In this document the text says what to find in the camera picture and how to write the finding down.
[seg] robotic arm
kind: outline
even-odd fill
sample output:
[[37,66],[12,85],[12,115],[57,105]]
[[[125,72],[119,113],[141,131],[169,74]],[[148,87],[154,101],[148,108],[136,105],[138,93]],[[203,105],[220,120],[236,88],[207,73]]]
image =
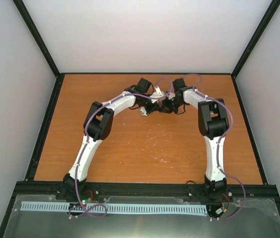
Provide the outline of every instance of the robotic arm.
[[192,105],[198,109],[198,127],[204,136],[207,149],[207,169],[205,174],[204,191],[207,196],[220,194],[226,189],[224,170],[224,138],[219,146],[219,165],[217,164],[217,144],[219,138],[229,128],[226,110],[214,101],[207,100],[194,87],[187,87],[184,79],[176,79],[173,82],[175,96],[163,101],[161,111],[165,113],[178,113],[181,105]]
[[[87,121],[91,118],[91,115],[98,110],[101,106],[109,104],[97,113],[98,118],[94,117],[91,123],[88,125],[87,132],[89,135],[89,141],[87,142],[86,133],[83,136],[83,142],[77,155],[76,161],[72,168],[69,170],[63,179],[69,190],[74,191],[74,181],[78,180],[78,190],[81,193],[83,184],[87,177],[88,168],[95,155],[95,152],[101,142],[106,139],[111,131],[113,117],[123,111],[124,109],[133,107],[138,104],[142,107],[142,112],[145,111],[146,115],[153,111],[159,111],[162,113],[178,113],[178,108],[182,105],[192,105],[198,109],[198,126],[200,133],[204,136],[207,148],[207,169],[205,174],[204,191],[209,197],[217,193],[222,193],[226,189],[225,175],[217,167],[217,142],[220,136],[228,129],[228,119],[225,109],[198,93],[198,90],[194,87],[187,87],[183,78],[176,79],[173,82],[174,94],[169,94],[168,98],[162,101],[160,106],[159,101],[153,98],[158,98],[164,95],[164,93],[155,87],[155,92],[151,95],[151,99],[142,98],[134,95],[123,96],[129,93],[136,93],[148,96],[146,93],[150,88],[151,83],[141,78],[139,83],[135,87],[129,87],[125,89],[116,101],[116,98],[111,101],[99,103],[94,102],[88,112],[87,118],[84,123],[86,127]],[[219,164],[223,170],[223,143],[224,138],[221,140],[219,150]]]

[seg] wooden tabletop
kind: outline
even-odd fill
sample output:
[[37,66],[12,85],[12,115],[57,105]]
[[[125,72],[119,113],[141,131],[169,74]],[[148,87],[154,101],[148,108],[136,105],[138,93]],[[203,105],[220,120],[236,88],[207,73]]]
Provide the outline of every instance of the wooden tabletop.
[[[155,83],[164,75],[67,74],[39,161],[35,180],[62,180],[73,165],[83,137],[83,123],[94,101],[108,101],[141,77]],[[172,80],[180,75],[168,75]],[[221,97],[233,113],[234,126],[224,142],[224,169],[245,184],[262,184],[237,96],[229,75],[204,75],[199,90]],[[185,79],[188,86],[197,76]],[[168,81],[160,87],[166,91]],[[206,146],[198,130],[197,110],[182,115],[124,110],[114,117],[112,130],[98,148],[87,181],[204,182]],[[227,179],[228,183],[237,183]]]

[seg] red wire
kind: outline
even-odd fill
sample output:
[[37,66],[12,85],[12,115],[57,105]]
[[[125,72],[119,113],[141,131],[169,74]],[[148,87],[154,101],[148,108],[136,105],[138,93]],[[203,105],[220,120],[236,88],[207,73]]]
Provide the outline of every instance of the red wire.
[[84,193],[90,193],[91,194],[91,200],[93,201],[94,200],[94,196],[93,196],[93,194],[92,194],[92,191],[91,190],[87,190],[87,191],[85,191]]
[[223,193],[223,196],[227,199],[228,206],[229,206],[229,204],[230,204],[230,202],[229,202],[229,198],[228,198],[228,197],[227,197],[227,195],[225,195],[224,193]]

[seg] black metal frame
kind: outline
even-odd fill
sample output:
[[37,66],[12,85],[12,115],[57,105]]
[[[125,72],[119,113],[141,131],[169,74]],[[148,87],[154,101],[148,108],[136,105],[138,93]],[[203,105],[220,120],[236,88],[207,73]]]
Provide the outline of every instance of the black metal frame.
[[56,79],[54,88],[52,91],[52,95],[49,101],[49,104],[47,106],[44,118],[43,118],[43,123],[39,132],[39,135],[36,140],[36,144],[34,147],[34,151],[30,160],[29,167],[27,169],[26,175],[25,175],[25,180],[33,180],[37,166],[39,164],[39,160],[42,154],[43,146],[45,143],[45,139],[50,127],[50,123],[53,117],[54,109],[56,107],[57,99],[59,96],[59,92],[62,86],[62,82],[64,80],[65,74],[61,73],[59,77]]
[[237,65],[235,66],[233,72],[231,73],[232,78],[236,79],[238,74],[240,73],[242,67],[244,66],[245,62],[249,58],[252,50],[258,43],[260,37],[262,36],[265,28],[268,26],[270,20],[274,16],[274,13],[277,11],[280,5],[280,0],[272,0],[271,4],[269,5],[268,9],[266,10],[262,20],[260,21],[257,29],[255,30],[253,36],[251,37],[247,47],[245,48],[241,58],[239,59]]
[[[47,63],[49,64],[51,70],[53,71],[56,82],[53,88],[53,92],[44,116],[44,120],[37,138],[37,142],[34,148],[34,152],[26,173],[25,181],[17,182],[12,198],[6,210],[2,225],[0,227],[0,237],[3,237],[4,231],[9,220],[12,207],[15,202],[15,198],[20,194],[54,194],[57,199],[65,199],[67,201],[73,200],[73,195],[66,189],[63,182],[47,182],[47,181],[33,181],[37,165],[42,153],[42,149],[45,143],[45,139],[48,133],[48,129],[52,120],[54,109],[57,103],[59,92],[61,90],[62,82],[64,80],[65,74],[76,74],[76,73],[60,73],[55,65],[52,56],[50,55],[41,35],[39,34],[29,12],[27,11],[22,0],[13,0],[17,9],[19,10],[21,16],[23,17],[26,25],[28,26],[30,32],[32,33],[36,43],[38,44],[40,50],[42,51]],[[250,56],[252,50],[254,49],[256,43],[259,41],[261,35],[263,34],[265,28],[269,24],[271,18],[276,12],[278,6],[280,5],[280,0],[272,0],[269,8],[267,9],[265,15],[263,16],[259,26],[254,32],[250,42],[248,43],[246,49],[244,50],[240,60],[238,61],[233,72],[230,73],[201,73],[201,74],[217,74],[217,75],[230,75],[233,81],[233,85],[236,91],[236,95],[241,107],[243,118],[246,124],[246,128],[251,141],[252,149],[257,161],[257,165],[260,171],[261,179],[264,185],[245,185],[246,195],[255,197],[268,197],[273,198],[276,202],[279,214],[280,214],[280,197],[276,186],[268,185],[266,175],[260,160],[260,156],[255,144],[255,140],[251,131],[251,127],[245,112],[245,108],[238,90],[236,83],[236,77],[244,66],[246,60]],[[78,74],[186,74],[184,72],[161,72],[161,73],[78,73]],[[87,182],[86,187],[94,192],[96,200],[100,202],[103,198],[108,198],[110,196],[151,196],[151,197],[176,197],[187,201],[196,201],[206,205],[216,205],[218,201],[210,202],[203,197],[198,196],[188,196],[187,189],[194,192],[200,189],[201,185],[184,185],[184,184],[141,184],[141,183],[102,183],[102,182]],[[242,197],[242,189],[239,185],[227,185],[227,188],[232,192],[235,197]]]
[[[129,196],[129,197],[175,197],[184,201],[200,202],[208,208],[217,206],[219,201],[209,201],[204,197],[188,195],[188,189],[195,194],[201,185],[197,184],[146,184],[146,183],[104,183],[104,182],[87,182],[86,189],[92,190],[95,199],[100,203],[104,198],[111,196]],[[231,200],[243,197],[243,191],[239,185],[228,185],[227,189],[232,193]],[[275,185],[245,185],[246,196],[255,198],[271,198],[275,201],[280,215],[280,196]],[[62,182],[46,182],[46,181],[21,181],[17,182],[11,201],[6,210],[3,222],[0,227],[0,238],[3,237],[7,222],[9,220],[15,199],[17,195],[45,194],[55,195],[56,199],[65,199],[68,202],[76,202],[72,200],[70,194],[66,194],[66,189]]]

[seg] white wall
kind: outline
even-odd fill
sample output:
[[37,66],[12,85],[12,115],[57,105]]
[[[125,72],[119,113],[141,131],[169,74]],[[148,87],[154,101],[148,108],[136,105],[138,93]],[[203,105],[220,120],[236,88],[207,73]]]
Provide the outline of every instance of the white wall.
[[12,0],[0,0],[0,225],[24,180],[55,77]]
[[230,73],[271,0],[25,0],[61,72]]
[[280,193],[280,7],[237,77],[268,181]]

